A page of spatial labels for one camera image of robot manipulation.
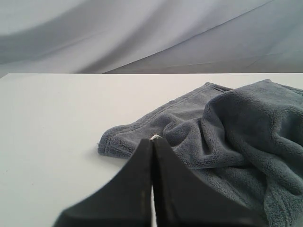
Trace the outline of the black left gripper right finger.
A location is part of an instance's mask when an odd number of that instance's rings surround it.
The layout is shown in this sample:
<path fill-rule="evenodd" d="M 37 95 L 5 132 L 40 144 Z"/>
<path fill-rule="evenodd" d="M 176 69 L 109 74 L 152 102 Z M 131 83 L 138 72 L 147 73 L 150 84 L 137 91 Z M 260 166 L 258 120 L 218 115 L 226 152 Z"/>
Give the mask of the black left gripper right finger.
<path fill-rule="evenodd" d="M 264 227 L 262 218 L 202 182 L 163 138 L 154 138 L 152 184 L 159 227 Z"/>

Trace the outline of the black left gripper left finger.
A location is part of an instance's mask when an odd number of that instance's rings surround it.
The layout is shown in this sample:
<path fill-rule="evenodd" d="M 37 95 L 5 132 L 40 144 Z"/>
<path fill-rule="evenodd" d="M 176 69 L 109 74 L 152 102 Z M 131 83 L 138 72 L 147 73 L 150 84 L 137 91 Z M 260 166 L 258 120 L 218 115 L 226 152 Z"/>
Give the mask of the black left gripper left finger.
<path fill-rule="evenodd" d="M 113 179 L 91 196 L 62 211 L 54 226 L 152 226 L 152 152 L 152 141 L 141 140 Z"/>

